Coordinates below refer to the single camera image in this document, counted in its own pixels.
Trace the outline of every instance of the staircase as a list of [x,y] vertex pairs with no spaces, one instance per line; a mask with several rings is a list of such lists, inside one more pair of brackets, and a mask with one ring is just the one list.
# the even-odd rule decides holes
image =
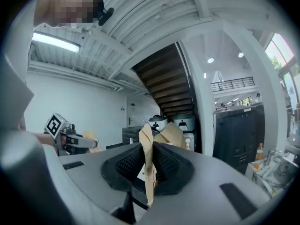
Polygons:
[[184,66],[175,44],[147,57],[133,67],[162,111],[172,118],[179,113],[194,114],[194,104]]

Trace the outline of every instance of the headphones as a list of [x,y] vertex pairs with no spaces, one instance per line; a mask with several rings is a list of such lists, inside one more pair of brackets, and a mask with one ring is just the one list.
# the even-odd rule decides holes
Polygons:
[[108,10],[103,8],[103,13],[98,18],[99,26],[103,26],[107,22],[107,20],[110,19],[110,17],[113,15],[113,13],[114,13],[114,9],[112,7],[109,8]]

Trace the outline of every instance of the neck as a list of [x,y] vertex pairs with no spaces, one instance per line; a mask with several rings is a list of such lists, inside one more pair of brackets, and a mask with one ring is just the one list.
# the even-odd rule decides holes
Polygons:
[[37,0],[36,11],[34,13],[34,28],[41,24],[49,23],[51,0]]

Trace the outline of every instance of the tree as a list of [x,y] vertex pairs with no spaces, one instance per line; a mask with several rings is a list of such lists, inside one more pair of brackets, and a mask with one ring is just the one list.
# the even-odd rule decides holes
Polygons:
[[279,70],[282,68],[282,64],[278,61],[277,57],[274,56],[273,58],[270,59],[275,69]]

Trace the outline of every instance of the railing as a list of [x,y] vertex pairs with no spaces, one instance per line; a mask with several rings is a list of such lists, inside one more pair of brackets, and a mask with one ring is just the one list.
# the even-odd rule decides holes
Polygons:
[[210,84],[213,92],[249,87],[254,85],[255,84],[253,81],[253,77],[244,77],[240,79],[233,79],[233,80],[228,80],[223,82],[214,82]]

